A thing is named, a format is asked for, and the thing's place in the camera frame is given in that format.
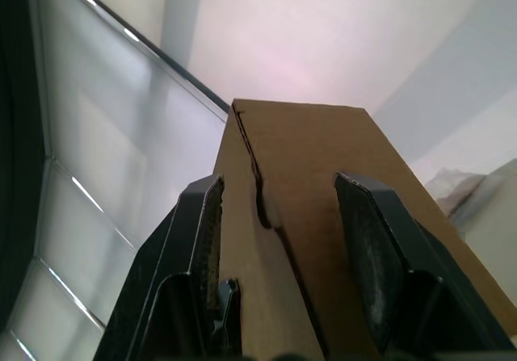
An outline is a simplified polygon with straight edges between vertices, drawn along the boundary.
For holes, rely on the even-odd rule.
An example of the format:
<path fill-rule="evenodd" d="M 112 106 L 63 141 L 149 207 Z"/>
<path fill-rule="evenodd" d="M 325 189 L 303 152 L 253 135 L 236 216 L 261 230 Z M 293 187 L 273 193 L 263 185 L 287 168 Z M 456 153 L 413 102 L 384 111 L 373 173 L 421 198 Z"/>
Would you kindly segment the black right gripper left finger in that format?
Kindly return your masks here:
<path fill-rule="evenodd" d="M 241 289 L 219 278 L 224 189 L 190 183 L 137 251 L 96 360 L 242 357 Z"/>

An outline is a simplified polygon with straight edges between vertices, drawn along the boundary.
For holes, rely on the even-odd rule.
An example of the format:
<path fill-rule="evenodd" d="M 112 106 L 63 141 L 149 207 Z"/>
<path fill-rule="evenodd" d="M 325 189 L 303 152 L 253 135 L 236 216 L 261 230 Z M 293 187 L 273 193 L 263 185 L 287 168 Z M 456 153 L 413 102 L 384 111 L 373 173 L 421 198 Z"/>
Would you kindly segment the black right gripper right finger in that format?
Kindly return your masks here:
<path fill-rule="evenodd" d="M 380 181 L 334 178 L 347 257 L 384 360 L 514 360 L 516 348 L 445 245 Z"/>

